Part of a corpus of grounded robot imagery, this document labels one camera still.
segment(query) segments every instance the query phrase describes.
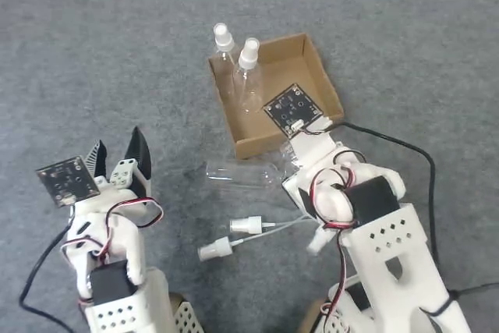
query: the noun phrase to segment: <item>black cable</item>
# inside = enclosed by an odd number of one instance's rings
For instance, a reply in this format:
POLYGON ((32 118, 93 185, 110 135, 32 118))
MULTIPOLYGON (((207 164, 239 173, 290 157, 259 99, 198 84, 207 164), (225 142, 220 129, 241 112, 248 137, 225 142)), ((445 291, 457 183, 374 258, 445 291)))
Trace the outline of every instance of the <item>black cable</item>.
POLYGON ((387 140, 388 142, 396 143, 400 146, 413 150, 418 154, 421 154, 422 156, 425 157, 425 159, 428 160, 428 163, 430 164, 430 185, 428 187, 428 216, 430 219, 429 221, 430 221, 430 242, 431 242, 430 245, 434 262, 437 265, 437 268, 440 269, 440 258, 438 256, 438 248, 437 248, 437 229, 435 225, 435 208, 434 208, 435 175, 437 172, 433 158, 425 150, 417 146, 414 146, 413 144, 407 143, 403 140, 399 140, 397 138, 394 138, 393 136, 387 136, 386 134, 379 133, 375 130, 363 128, 362 126, 357 126, 350 122, 339 122, 338 124, 333 124, 327 127, 325 131, 326 132, 331 131, 333 129, 338 128, 339 126, 345 126, 347 128, 356 130, 358 132, 367 133, 372 136, 381 138, 382 140, 387 140))
POLYGON ((445 303, 436 311, 429 312, 421 309, 424 313, 431 317, 439 317, 442 315, 447 308, 451 305, 452 302, 458 300, 461 296, 467 296, 469 294, 474 294, 476 292, 485 292, 490 289, 499 289, 499 282, 490 282, 488 284, 483 284, 479 286, 473 286, 471 288, 463 289, 463 290, 448 290, 449 298, 445 301, 445 303))
POLYGON ((36 314, 38 316, 45 317, 46 319, 49 319, 50 321, 56 323, 58 326, 63 328, 65 331, 68 333, 74 333, 74 330, 71 329, 64 321, 59 320, 57 317, 50 315, 49 313, 39 310, 37 308, 34 308, 32 306, 28 306, 25 303, 26 298, 28 297, 28 293, 30 292, 31 286, 33 284, 34 278, 36 277, 38 271, 40 270, 42 264, 45 262, 45 260, 48 257, 48 254, 54 249, 54 247, 57 246, 59 242, 64 238, 66 233, 69 231, 71 228, 71 224, 73 223, 74 219, 74 214, 72 214, 71 218, 69 219, 68 225, 60 232, 53 240, 50 242, 48 247, 45 249, 45 251, 40 255, 40 258, 38 259, 37 263, 33 266, 33 269, 30 272, 30 275, 28 276, 28 279, 26 280, 26 284, 24 286, 23 291, 21 292, 21 295, 19 296, 19 306, 28 312, 31 312, 32 314, 36 314))
POLYGON ((353 154, 356 154, 356 155, 359 155, 363 162, 364 163, 367 163, 367 159, 366 159, 366 155, 364 155, 362 152, 360 152, 359 150, 343 150, 343 151, 340 151, 338 152, 334 157, 333 157, 333 164, 336 164, 336 160, 338 159, 338 156, 340 155, 343 155, 343 154, 347 154, 348 152, 351 152, 353 154))

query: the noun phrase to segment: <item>perforated plate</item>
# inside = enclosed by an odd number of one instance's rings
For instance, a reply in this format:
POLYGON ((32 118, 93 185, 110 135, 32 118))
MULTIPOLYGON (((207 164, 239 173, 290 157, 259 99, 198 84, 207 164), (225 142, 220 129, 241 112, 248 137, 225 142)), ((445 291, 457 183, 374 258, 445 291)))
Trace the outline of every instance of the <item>perforated plate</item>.
POLYGON ((179 333, 204 333, 189 302, 182 302, 177 312, 175 312, 174 318, 179 333))

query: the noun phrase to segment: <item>clear plastic bottle lying down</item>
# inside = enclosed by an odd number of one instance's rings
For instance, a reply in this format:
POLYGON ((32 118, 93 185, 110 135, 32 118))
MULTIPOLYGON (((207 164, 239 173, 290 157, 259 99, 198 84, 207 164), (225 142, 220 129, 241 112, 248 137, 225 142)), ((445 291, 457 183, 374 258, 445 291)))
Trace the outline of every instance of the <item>clear plastic bottle lying down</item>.
POLYGON ((222 190, 272 190, 281 186, 282 174, 265 161, 210 160, 207 182, 222 190))

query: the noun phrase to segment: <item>clear plastic bottle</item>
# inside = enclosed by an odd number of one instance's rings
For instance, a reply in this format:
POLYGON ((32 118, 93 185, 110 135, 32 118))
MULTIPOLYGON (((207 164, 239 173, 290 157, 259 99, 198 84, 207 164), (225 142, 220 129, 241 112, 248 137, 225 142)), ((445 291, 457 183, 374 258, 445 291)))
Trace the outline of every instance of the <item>clear plastic bottle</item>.
POLYGON ((272 190, 281 186, 282 174, 265 161, 209 160, 206 178, 222 190, 272 190))
MULTIPOLYGON (((214 60, 216 70, 220 74, 232 74, 234 66, 237 63, 237 55, 239 47, 234 42, 232 34, 229 33, 227 25, 224 23, 217 23, 213 27, 213 32, 215 34, 215 54, 214 60)), ((230 99, 234 96, 234 85, 231 80, 227 80, 228 84, 221 88, 221 96, 226 99, 230 99)))
POLYGON ((232 74, 235 95, 238 98, 239 107, 245 113, 258 112, 264 105, 264 86, 258 65, 258 48, 260 48, 260 42, 256 38, 246 39, 232 74))

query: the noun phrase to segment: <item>bottle cap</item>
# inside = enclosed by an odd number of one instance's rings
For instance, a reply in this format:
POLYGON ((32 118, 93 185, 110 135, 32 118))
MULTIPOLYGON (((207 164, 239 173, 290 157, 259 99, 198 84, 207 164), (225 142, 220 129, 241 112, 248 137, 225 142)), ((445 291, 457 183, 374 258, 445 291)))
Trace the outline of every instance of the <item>bottle cap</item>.
POLYGON ((256 38, 246 39, 244 48, 239 56, 239 65, 243 69, 253 69, 258 62, 258 48, 260 42, 256 38))
POLYGON ((232 254, 232 245, 228 240, 228 237, 223 237, 209 245, 197 249, 197 254, 201 261, 214 257, 226 257, 232 254))
POLYGON ((231 220, 231 232, 260 234, 262 233, 262 217, 249 216, 248 218, 231 220))
POLYGON ((234 38, 228 32, 227 25, 218 23, 213 27, 213 32, 215 33, 215 43, 220 51, 229 52, 234 48, 234 38))

